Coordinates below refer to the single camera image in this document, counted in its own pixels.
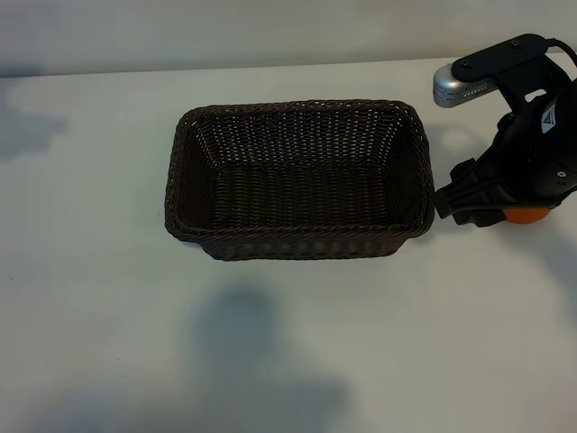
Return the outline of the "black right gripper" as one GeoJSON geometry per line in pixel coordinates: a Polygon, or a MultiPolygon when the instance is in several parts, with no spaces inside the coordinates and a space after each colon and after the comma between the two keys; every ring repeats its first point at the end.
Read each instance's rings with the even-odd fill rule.
{"type": "Polygon", "coordinates": [[[493,226],[507,209],[559,206],[576,190],[576,91],[536,97],[503,117],[491,147],[450,177],[435,209],[460,226],[493,226]]]}

